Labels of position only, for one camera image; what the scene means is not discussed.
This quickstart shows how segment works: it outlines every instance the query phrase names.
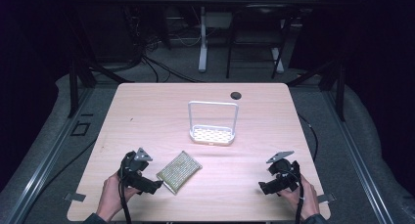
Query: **tape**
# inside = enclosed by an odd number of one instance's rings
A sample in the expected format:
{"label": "tape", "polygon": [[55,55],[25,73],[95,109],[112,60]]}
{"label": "tape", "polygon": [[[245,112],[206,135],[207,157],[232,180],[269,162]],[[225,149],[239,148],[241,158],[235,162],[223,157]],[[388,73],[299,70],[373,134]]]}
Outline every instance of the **tape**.
{"label": "tape", "polygon": [[85,200],[85,195],[78,194],[78,193],[68,193],[64,196],[64,200],[68,202],[76,201],[76,202],[83,202]]}

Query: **table leg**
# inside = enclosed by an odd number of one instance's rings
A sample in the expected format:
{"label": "table leg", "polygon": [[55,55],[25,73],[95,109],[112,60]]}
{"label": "table leg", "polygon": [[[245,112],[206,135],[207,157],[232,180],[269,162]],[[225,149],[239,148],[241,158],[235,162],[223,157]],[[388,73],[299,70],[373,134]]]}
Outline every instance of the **table leg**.
{"label": "table leg", "polygon": [[199,57],[199,72],[207,71],[208,42],[205,7],[201,8],[201,55]]}

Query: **black cable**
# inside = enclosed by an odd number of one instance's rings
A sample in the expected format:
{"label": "black cable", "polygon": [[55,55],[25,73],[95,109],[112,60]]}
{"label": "black cable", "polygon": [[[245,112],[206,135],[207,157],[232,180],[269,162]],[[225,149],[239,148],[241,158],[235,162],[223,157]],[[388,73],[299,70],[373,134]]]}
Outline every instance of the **black cable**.
{"label": "black cable", "polygon": [[157,74],[155,68],[149,62],[147,62],[147,61],[146,61],[146,64],[152,69],[153,73],[155,74],[155,76],[156,76],[156,83],[159,83],[159,75]]}
{"label": "black cable", "polygon": [[299,178],[298,176],[296,176],[296,174],[288,170],[279,169],[278,171],[290,173],[299,182],[300,196],[299,196],[299,203],[297,205],[297,211],[296,211],[296,224],[300,224],[302,205],[304,204],[304,187],[302,186],[301,177]]}
{"label": "black cable", "polygon": [[127,201],[125,200],[125,186],[124,186],[124,176],[126,176],[126,174],[123,174],[123,168],[125,167],[124,165],[125,159],[122,160],[121,162],[121,166],[119,168],[119,183],[118,183],[118,193],[119,193],[119,199],[121,202],[121,206],[122,209],[124,210],[124,215],[125,215],[125,221],[128,224],[131,224],[131,216],[128,210],[128,205],[127,205]]}
{"label": "black cable", "polygon": [[311,124],[304,118],[304,116],[302,116],[301,114],[299,114],[297,112],[297,115],[307,124],[308,128],[311,130],[313,136],[314,136],[314,141],[315,141],[315,151],[314,151],[314,155],[312,156],[312,160],[315,161],[316,157],[317,157],[317,152],[318,152],[318,138],[317,138],[317,134],[315,133],[314,129],[312,128]]}
{"label": "black cable", "polygon": [[181,78],[181,79],[184,79],[184,80],[187,80],[187,81],[190,81],[190,82],[199,82],[199,83],[203,82],[203,81],[201,81],[201,80],[194,79],[194,78],[191,78],[191,77],[189,77],[189,76],[186,76],[186,75],[184,75],[184,74],[182,74],[182,73],[180,73],[180,72],[178,72],[178,71],[176,71],[176,70],[174,70],[174,69],[172,69],[172,68],[168,67],[168,66],[167,66],[167,65],[165,65],[165,64],[162,64],[162,63],[160,63],[160,62],[157,62],[157,61],[155,61],[155,60],[153,60],[153,59],[149,58],[148,56],[143,55],[143,60],[145,60],[145,61],[147,61],[147,62],[151,62],[151,63],[153,63],[153,64],[155,64],[155,65],[157,65],[157,66],[159,66],[159,67],[161,67],[161,68],[163,68],[163,69],[165,69],[165,70],[167,70],[167,71],[171,72],[173,75],[175,75],[175,76],[177,76],[177,77],[179,77],[179,78]]}
{"label": "black cable", "polygon": [[75,160],[77,160],[80,156],[82,156],[86,152],[86,150],[88,150],[95,143],[95,141],[97,141],[97,138],[95,138],[85,149],[83,149],[76,157],[74,157],[70,162],[68,162],[67,165],[65,165],[61,170],[59,170],[59,172],[57,174],[55,174],[55,176],[53,176],[52,179],[49,180],[49,182],[45,186],[43,186],[43,188],[40,190],[40,192],[37,194],[36,198],[34,199],[33,203],[28,208],[28,211],[27,211],[26,215],[24,216],[24,219],[23,219],[23,222],[22,223],[25,222],[25,220],[27,219],[28,215],[30,214],[31,210],[33,209],[34,205],[36,204],[37,200],[39,200],[39,198],[43,194],[43,192],[46,191],[46,189],[52,184],[52,182],[59,175],[61,175],[62,172],[65,169],[67,169]]}

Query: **gray carpet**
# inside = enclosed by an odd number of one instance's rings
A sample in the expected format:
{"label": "gray carpet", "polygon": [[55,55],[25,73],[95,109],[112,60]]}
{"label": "gray carpet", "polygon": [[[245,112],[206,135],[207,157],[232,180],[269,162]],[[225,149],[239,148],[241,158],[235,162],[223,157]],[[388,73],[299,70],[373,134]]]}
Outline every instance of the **gray carpet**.
{"label": "gray carpet", "polygon": [[[295,38],[296,30],[290,38],[287,53],[283,57],[285,67],[288,66]],[[278,75],[273,80],[270,78],[272,72],[270,68],[239,68],[232,69],[231,78],[226,79],[226,50],[223,46],[223,39],[214,39],[214,37],[209,40],[207,72],[205,73],[198,72],[199,45],[187,47],[180,42],[173,42],[171,50],[167,50],[160,45],[155,51],[148,52],[148,56],[187,76],[205,82],[288,82],[296,78],[297,72],[300,72],[300,70],[286,69],[284,74]],[[160,82],[165,80],[167,82],[185,81],[174,75],[169,76],[165,69],[154,68],[159,75]],[[67,119],[69,113],[69,78],[65,76],[57,82],[60,88],[60,96],[53,112],[15,176],[0,194],[2,209],[0,223],[6,223],[7,220],[10,220],[8,217],[16,209],[21,209],[17,204],[26,185],[29,184],[37,166],[54,145],[61,143],[62,149],[58,151],[57,160],[53,163],[52,169],[47,172],[49,176],[46,183],[97,137],[115,93],[116,84],[103,74],[94,74],[99,82],[96,88],[88,90],[81,85],[79,86],[81,96],[86,96],[86,99],[83,102],[85,104],[81,106],[74,119]],[[154,72],[144,64],[117,74],[136,82],[156,81]],[[318,77],[314,77],[302,86],[293,87],[290,90],[298,113],[306,118],[316,132],[319,148],[315,165],[323,188],[326,193],[333,193],[337,198],[336,201],[330,203],[332,216],[329,222],[380,223],[368,199],[367,191],[362,185],[361,178],[353,165],[344,132],[332,112],[332,103],[328,101],[332,94],[320,92],[316,87],[316,83],[318,83]],[[377,185],[379,194],[385,202],[393,222],[415,223],[414,213],[408,214],[405,211],[413,210],[413,206],[415,206],[412,203],[413,198],[395,182],[388,167],[382,161],[379,138],[370,115],[362,106],[358,97],[348,88],[346,89],[345,98],[345,117],[346,127],[358,147],[374,183]],[[70,136],[72,129],[78,122],[89,124],[86,134],[84,136]],[[303,120],[300,122],[310,152],[314,153],[316,142],[311,130]],[[62,133],[68,133],[68,135],[60,141],[59,138]],[[67,193],[75,192],[91,150],[92,147],[86,150],[80,158],[72,162],[47,187],[39,199],[35,201],[25,223],[69,223],[66,216],[70,203],[63,200],[63,197]]]}

